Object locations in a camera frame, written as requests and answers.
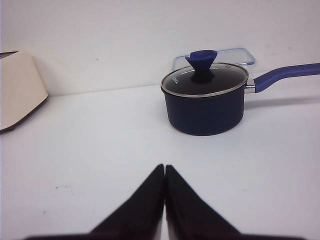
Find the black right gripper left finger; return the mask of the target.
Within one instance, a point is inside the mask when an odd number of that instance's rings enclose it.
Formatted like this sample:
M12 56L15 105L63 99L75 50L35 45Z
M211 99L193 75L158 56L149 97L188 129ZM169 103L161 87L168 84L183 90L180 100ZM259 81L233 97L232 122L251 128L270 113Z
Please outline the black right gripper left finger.
M29 240L152 240L164 208L164 165L159 164L132 196L88 233L30 236Z

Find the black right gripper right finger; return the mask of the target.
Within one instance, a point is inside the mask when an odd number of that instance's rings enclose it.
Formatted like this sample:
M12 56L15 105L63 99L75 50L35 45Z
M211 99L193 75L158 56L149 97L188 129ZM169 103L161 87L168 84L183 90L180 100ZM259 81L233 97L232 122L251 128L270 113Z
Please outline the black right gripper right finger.
M204 202L172 165L165 167L170 240L294 240L293 236L241 233Z

